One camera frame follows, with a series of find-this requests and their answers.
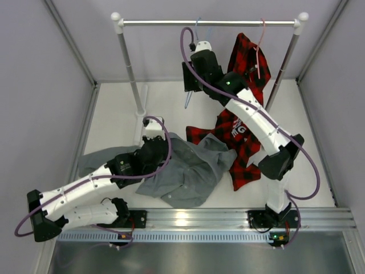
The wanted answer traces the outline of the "grey button shirt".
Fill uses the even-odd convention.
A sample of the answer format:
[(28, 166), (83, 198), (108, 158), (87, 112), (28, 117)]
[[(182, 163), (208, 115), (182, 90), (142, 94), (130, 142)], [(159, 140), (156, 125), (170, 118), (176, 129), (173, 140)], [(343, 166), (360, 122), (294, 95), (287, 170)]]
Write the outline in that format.
[(213, 134), (198, 144), (170, 133), (172, 155), (166, 168), (138, 187), (138, 195), (160, 198), (173, 208), (193, 208), (204, 204), (232, 167), (237, 153)]

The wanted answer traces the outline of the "light blue wire hanger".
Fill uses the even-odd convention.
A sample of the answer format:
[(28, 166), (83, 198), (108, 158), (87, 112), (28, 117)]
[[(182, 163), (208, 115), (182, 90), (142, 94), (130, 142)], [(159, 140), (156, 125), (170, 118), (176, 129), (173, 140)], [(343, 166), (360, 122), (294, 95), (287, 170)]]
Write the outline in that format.
[[(199, 42), (200, 41), (200, 38), (198, 36), (198, 22), (199, 20), (201, 20), (201, 17), (198, 17), (197, 20), (196, 20), (196, 23), (195, 23), (195, 26), (194, 26), (194, 34), (195, 34), (195, 40), (196, 42)], [(210, 36), (212, 34), (212, 30), (213, 28), (212, 27), (209, 27), (207, 32), (206, 32), (206, 36), (205, 36), (205, 41), (210, 41)], [(190, 102), (190, 99), (192, 97), (192, 94), (193, 94), (193, 91), (189, 91), (187, 96), (186, 96), (186, 100), (185, 100), (185, 105), (184, 105), (184, 108), (187, 109), (188, 106), (189, 106), (189, 102)]]

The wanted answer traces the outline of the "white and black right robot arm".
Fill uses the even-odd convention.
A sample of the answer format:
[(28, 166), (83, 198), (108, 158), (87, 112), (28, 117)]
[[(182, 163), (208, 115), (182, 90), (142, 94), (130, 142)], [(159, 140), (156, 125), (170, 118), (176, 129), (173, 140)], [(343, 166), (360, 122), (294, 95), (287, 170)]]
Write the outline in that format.
[(186, 91), (203, 91), (226, 110), (234, 114), (255, 136), (263, 155), (254, 161), (262, 175), (269, 180), (265, 210), (252, 227), (266, 228), (284, 225), (293, 202), (286, 191), (286, 175), (294, 166), (304, 138), (280, 129), (242, 76), (236, 72), (223, 73), (211, 49), (196, 50), (182, 62)]

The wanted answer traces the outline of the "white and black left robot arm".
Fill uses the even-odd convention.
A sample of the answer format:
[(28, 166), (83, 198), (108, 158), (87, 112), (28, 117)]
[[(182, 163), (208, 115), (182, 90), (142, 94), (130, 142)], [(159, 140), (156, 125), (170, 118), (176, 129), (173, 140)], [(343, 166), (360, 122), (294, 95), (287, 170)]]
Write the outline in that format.
[(32, 190), (27, 202), (34, 240), (51, 240), (63, 231), (87, 225), (121, 228), (127, 225), (127, 203), (115, 195), (153, 174), (168, 158), (170, 144), (158, 136), (144, 139), (134, 152), (116, 155), (99, 168), (52, 191)]

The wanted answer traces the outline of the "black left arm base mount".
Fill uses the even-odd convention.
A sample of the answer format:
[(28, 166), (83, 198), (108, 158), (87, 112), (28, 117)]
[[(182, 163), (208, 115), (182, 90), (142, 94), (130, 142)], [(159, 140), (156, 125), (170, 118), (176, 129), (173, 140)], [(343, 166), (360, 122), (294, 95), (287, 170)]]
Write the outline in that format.
[(129, 214), (118, 217), (112, 225), (115, 228), (145, 228), (147, 223), (146, 210), (131, 210)]

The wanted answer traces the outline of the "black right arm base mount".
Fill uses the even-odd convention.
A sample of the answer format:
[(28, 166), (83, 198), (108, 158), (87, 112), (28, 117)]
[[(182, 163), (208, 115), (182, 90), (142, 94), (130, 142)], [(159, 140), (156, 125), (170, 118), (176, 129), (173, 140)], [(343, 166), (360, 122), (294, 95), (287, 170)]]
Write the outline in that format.
[(271, 210), (250, 210), (248, 211), (250, 228), (276, 228), (279, 227), (278, 214)]

